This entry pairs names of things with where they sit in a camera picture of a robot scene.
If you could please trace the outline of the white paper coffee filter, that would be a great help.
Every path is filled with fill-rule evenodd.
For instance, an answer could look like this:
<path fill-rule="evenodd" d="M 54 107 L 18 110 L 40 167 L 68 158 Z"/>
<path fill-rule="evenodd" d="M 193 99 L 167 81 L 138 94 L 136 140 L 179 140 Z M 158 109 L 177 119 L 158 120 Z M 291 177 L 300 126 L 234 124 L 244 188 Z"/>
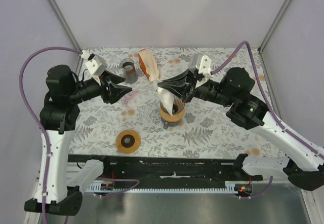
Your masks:
<path fill-rule="evenodd" d="M 174 94 L 169 92 L 167 89 L 158 87 L 158 96 L 163 107 L 167 110 L 167 113 L 171 116 L 173 115 L 173 104 L 174 104 Z"/>

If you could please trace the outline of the ribbed glass dripper cone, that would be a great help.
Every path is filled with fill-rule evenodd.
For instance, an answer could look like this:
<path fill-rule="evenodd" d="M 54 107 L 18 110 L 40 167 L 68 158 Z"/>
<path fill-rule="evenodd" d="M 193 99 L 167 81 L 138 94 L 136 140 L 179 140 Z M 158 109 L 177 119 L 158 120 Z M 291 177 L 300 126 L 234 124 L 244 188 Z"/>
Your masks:
<path fill-rule="evenodd" d="M 173 105 L 172 105 L 172 113 L 170 114 L 169 111 L 164 107 L 163 103 L 160 102 L 160 108 L 162 109 L 163 112 L 165 112 L 167 115 L 177 115 L 184 111 L 185 108 L 185 103 L 182 102 L 182 100 L 178 97 L 175 97 L 173 100 Z"/>

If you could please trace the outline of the glass coffee server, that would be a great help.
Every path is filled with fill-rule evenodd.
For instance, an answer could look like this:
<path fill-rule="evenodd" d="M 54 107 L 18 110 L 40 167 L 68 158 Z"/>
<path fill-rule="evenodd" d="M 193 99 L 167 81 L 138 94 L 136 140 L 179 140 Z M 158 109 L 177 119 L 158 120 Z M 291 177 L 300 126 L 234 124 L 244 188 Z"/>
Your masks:
<path fill-rule="evenodd" d="M 163 123 L 163 129 L 167 130 L 168 128 L 174 128 L 176 126 L 179 126 L 180 123 L 182 123 L 182 120 L 176 121 L 176 122 L 169 122 L 164 120 L 163 118 L 161 119 L 162 123 Z"/>

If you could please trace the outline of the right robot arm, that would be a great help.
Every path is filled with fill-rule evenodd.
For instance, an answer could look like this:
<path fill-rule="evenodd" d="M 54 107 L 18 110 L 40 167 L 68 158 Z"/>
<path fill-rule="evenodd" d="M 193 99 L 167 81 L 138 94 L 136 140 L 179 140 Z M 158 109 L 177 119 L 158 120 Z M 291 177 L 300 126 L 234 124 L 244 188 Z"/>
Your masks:
<path fill-rule="evenodd" d="M 323 186 L 323 148 L 296 133 L 270 112 L 270 107 L 251 94 L 255 81 L 244 68 L 231 68 L 220 82 L 187 69 L 158 83 L 158 87 L 189 103 L 192 98 L 228 107 L 226 116 L 235 125 L 265 138 L 285 156 L 255 157 L 239 154 L 232 165 L 237 180 L 286 178 L 303 190 Z"/>

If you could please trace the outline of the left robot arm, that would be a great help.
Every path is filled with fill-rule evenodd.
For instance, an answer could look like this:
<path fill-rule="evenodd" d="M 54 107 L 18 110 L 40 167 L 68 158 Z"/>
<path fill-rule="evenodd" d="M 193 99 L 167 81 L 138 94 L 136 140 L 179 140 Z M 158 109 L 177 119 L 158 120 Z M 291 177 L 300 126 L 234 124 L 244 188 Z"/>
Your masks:
<path fill-rule="evenodd" d="M 44 107 L 37 117 L 42 131 L 42 161 L 37 191 L 24 204 L 26 212 L 75 216 L 82 205 L 83 195 L 98 177 L 105 180 L 111 167 L 104 157 L 94 156 L 71 179 L 67 180 L 70 143 L 73 140 L 79 104 L 96 97 L 114 104 L 132 91 L 121 85 L 125 78 L 104 71 L 99 82 L 93 78 L 80 82 L 67 65 L 49 69 L 46 78 L 48 92 Z"/>

